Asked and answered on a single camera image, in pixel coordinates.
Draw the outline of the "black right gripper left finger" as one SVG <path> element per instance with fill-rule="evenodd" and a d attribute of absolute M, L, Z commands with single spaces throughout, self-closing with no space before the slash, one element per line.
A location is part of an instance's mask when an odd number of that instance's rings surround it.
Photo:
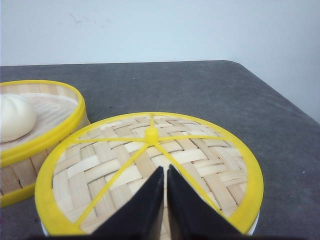
<path fill-rule="evenodd" d="M 94 240 L 158 240 L 164 209 L 164 170 L 158 167 L 136 194 L 92 233 Z"/>

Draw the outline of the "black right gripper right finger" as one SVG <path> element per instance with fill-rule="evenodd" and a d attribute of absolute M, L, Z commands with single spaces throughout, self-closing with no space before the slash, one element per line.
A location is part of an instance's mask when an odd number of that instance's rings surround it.
<path fill-rule="evenodd" d="M 167 203 L 173 240 L 243 240 L 227 220 L 205 203 L 172 166 L 167 171 Z"/>

